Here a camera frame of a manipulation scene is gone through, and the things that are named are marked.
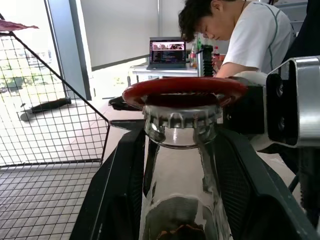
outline wire mesh basket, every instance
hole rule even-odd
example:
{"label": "wire mesh basket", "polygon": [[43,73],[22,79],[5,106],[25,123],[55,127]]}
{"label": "wire mesh basket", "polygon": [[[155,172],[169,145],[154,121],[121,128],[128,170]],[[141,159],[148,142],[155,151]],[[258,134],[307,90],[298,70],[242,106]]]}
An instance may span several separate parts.
{"label": "wire mesh basket", "polygon": [[0,239],[69,239],[104,159],[108,119],[50,58],[0,33]]}

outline floor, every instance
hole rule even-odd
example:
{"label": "floor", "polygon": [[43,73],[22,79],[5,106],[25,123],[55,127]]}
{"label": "floor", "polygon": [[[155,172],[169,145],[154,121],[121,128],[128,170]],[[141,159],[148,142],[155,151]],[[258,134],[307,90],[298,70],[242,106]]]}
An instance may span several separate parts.
{"label": "floor", "polygon": [[[141,119],[141,112],[116,111],[108,106],[107,102],[93,102],[93,105],[108,120]],[[82,125],[93,131],[98,129],[97,143],[103,144],[107,123],[100,124],[101,118],[84,121]],[[115,149],[118,141],[126,130],[110,127],[106,143],[104,160]],[[78,132],[63,145],[63,154],[70,151],[72,160],[81,144],[89,144]],[[277,154],[259,154],[288,185],[294,175],[281,161]],[[78,162],[69,164],[50,163],[45,159],[43,164],[32,163],[25,166],[0,168],[0,239],[15,240],[66,240],[69,239],[73,225],[77,219],[81,204],[86,195],[92,176],[98,170],[99,163]],[[299,189],[294,193],[297,201],[300,200]]]}

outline desk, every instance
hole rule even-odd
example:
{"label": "desk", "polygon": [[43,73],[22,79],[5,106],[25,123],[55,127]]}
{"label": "desk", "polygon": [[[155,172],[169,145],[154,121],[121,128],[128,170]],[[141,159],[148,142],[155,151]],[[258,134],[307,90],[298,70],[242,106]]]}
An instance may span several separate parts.
{"label": "desk", "polygon": [[[158,77],[162,79],[163,77],[197,77],[198,71],[195,68],[190,68],[187,66],[187,69],[174,69],[174,70],[164,70],[164,69],[153,69],[147,70],[147,65],[132,66],[129,69],[129,72],[132,72],[132,75],[135,77],[136,82],[139,82],[139,76],[145,77]],[[131,78],[128,77],[128,85],[131,85]]]}

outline red ring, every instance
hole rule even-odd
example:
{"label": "red ring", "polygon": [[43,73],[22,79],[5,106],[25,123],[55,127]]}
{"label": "red ring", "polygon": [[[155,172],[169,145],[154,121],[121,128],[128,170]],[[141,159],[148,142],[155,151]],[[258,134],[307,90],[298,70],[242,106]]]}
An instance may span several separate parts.
{"label": "red ring", "polygon": [[247,90],[248,87],[243,83],[230,78],[168,77],[129,86],[122,97],[129,105],[142,109],[145,105],[142,98],[145,96],[178,93],[223,94],[224,97],[219,99],[219,104],[225,107],[237,101]]}

